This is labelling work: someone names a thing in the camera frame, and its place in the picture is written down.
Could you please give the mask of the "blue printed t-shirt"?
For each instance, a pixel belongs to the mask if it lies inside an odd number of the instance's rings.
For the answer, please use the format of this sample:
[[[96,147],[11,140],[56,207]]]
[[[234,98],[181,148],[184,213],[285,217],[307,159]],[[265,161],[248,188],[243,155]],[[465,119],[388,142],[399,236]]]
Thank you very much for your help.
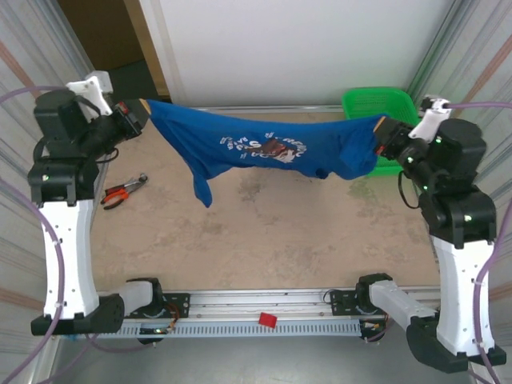
[[[208,181],[232,168],[293,170],[351,180],[376,167],[381,116],[320,123],[264,122],[150,100],[150,119],[193,175],[196,198],[213,202]]]

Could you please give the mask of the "green plastic basket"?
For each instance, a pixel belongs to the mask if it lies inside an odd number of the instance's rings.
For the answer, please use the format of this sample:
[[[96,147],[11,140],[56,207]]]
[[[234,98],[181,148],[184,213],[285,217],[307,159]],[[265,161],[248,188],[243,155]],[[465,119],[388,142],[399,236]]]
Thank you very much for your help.
[[[393,87],[367,87],[348,90],[342,96],[346,119],[385,114],[390,118],[417,125],[420,122],[411,97]]]

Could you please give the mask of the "brown wooden door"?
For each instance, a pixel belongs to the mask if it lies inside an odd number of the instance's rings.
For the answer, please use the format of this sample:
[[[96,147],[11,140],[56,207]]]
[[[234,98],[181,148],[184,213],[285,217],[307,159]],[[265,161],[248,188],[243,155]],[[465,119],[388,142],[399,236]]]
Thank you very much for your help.
[[[97,70],[113,70],[144,59],[123,0],[57,0]]]

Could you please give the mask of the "orange-handled pliers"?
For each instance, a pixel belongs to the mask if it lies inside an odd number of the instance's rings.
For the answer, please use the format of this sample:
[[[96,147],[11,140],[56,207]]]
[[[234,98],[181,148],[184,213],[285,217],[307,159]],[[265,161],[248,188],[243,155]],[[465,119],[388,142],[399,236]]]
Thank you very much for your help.
[[[105,189],[100,205],[104,210],[112,210],[120,206],[133,192],[147,184],[148,180],[146,174],[140,174],[137,178],[132,178],[123,184]]]

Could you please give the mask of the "aluminium table edge rail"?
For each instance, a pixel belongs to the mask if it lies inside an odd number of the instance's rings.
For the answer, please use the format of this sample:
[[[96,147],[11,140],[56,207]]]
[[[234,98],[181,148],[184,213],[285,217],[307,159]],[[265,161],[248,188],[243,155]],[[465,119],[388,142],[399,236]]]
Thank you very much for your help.
[[[201,106],[195,110],[222,115],[243,114],[336,114],[343,116],[344,109],[339,105],[320,106]]]

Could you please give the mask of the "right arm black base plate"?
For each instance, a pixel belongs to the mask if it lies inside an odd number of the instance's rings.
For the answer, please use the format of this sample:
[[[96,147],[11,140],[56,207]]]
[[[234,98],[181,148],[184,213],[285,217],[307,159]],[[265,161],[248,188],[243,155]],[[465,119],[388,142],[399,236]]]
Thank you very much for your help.
[[[356,289],[329,290],[326,294],[333,316],[384,315],[384,312],[371,304],[366,297],[360,298]]]

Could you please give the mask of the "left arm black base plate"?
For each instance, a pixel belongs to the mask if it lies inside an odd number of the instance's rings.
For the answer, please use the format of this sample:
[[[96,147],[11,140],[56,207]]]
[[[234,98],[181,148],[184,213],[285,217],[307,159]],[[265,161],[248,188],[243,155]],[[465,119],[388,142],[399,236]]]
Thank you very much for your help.
[[[164,293],[163,306],[154,315],[156,318],[188,318],[190,311],[190,298],[188,293]]]

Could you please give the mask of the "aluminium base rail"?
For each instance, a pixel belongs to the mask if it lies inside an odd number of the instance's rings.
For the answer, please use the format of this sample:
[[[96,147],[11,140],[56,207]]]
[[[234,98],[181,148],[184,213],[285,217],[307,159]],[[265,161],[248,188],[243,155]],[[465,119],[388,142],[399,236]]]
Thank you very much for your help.
[[[332,315],[326,289],[289,290],[190,290],[188,317],[184,322],[252,322],[261,313],[279,322],[341,320]]]

